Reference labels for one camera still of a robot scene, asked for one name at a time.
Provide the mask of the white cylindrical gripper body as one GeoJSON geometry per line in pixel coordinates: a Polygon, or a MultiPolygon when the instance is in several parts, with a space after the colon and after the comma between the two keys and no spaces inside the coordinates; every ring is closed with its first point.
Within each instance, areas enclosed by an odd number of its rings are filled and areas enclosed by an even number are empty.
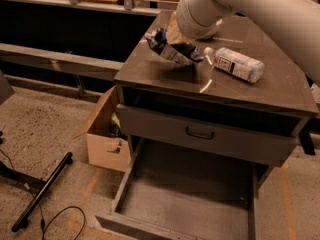
{"type": "Polygon", "coordinates": [[[219,30],[223,19],[232,14],[216,0],[180,0],[176,21],[180,32],[191,39],[208,39],[219,30]]]}

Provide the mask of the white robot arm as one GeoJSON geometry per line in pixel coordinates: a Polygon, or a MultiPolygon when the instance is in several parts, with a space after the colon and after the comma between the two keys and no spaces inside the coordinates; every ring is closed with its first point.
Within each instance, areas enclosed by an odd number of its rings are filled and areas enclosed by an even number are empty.
{"type": "Polygon", "coordinates": [[[320,85],[320,6],[311,0],[180,0],[178,29],[204,39],[216,22],[240,13],[258,25],[316,84],[320,85]]]}

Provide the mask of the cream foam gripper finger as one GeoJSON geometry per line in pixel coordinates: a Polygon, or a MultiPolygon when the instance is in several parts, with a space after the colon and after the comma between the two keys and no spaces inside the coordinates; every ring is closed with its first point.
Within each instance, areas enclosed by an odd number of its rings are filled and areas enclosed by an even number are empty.
{"type": "Polygon", "coordinates": [[[178,27],[176,12],[173,12],[167,27],[166,38],[169,44],[189,43],[190,38],[185,36],[178,27]]]}

